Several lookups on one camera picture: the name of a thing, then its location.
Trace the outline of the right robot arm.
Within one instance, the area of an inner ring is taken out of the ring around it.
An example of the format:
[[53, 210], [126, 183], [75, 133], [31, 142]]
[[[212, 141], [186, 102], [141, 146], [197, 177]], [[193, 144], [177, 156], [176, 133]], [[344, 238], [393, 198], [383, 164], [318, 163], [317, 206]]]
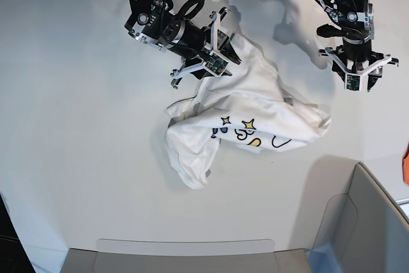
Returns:
[[188, 0], [173, 11], [172, 0], [129, 0], [131, 14], [125, 23], [129, 35], [160, 51], [181, 57], [181, 67], [171, 72], [176, 89], [188, 74], [197, 79], [230, 76], [228, 66], [242, 60], [231, 45], [231, 37], [220, 29], [228, 10], [210, 14], [211, 22], [198, 27], [192, 19], [203, 9], [205, 0]]

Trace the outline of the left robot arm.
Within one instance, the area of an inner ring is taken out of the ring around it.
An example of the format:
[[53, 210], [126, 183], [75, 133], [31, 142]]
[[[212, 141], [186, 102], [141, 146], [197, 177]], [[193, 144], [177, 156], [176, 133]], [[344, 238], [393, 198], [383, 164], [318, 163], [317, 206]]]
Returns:
[[332, 60], [332, 71], [344, 82], [344, 88], [360, 91], [367, 78], [367, 90], [382, 77], [385, 65], [399, 65], [389, 54], [372, 50], [374, 40], [373, 4], [369, 0], [317, 0], [332, 26], [325, 24], [316, 30], [322, 38], [342, 38], [335, 49], [326, 47], [319, 55]]

